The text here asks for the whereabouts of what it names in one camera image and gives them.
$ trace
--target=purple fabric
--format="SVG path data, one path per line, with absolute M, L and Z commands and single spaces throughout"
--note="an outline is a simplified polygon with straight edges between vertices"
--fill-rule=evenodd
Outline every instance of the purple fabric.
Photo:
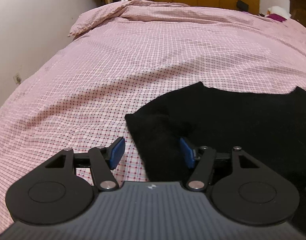
M 276 20 L 278 22 L 285 22 L 287 19 L 285 19 L 284 17 L 278 15 L 278 14 L 275 14 L 275 13 L 272 13 L 270 14 L 267 18 L 271 18 L 273 20 Z

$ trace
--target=bedsheet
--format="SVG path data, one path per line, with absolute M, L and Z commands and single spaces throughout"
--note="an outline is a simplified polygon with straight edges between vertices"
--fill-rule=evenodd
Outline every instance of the bedsheet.
M 228 91 L 306 90 L 306 29 L 294 20 L 135 0 L 91 10 L 72 29 L 88 32 L 0 109 L 0 233 L 12 223 L 8 187 L 63 148 L 80 153 L 124 136 L 113 174 L 119 183 L 145 181 L 124 116 L 159 95 L 198 81 Z

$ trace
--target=pink checkered duvet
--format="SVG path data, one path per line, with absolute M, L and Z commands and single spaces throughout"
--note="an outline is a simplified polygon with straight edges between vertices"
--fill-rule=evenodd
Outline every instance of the pink checkered duvet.
M 8 187 L 65 147 L 85 152 L 124 136 L 113 173 L 145 181 L 124 115 L 159 95 L 198 81 L 241 92 L 306 89 L 306 29 L 293 20 L 136 0 L 83 14 L 71 34 L 91 28 L 0 109 L 0 232 L 12 223 Z

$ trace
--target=black object on wall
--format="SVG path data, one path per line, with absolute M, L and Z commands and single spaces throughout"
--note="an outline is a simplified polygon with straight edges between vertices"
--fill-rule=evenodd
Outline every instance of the black object on wall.
M 236 3 L 236 7 L 240 9 L 242 12 L 248 12 L 249 11 L 249 5 L 247 3 L 244 3 L 241 0 L 238 0 Z

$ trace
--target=blue rubber pad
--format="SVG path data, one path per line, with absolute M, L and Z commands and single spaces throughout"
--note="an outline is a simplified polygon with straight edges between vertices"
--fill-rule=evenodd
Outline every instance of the blue rubber pad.
M 117 145 L 112 149 L 111 158 L 110 158 L 110 169 L 114 170 L 120 159 L 122 158 L 125 151 L 125 139 L 122 138 Z
M 194 151 L 188 146 L 183 138 L 180 139 L 180 149 L 184 154 L 186 166 L 189 169 L 193 169 L 195 167 Z

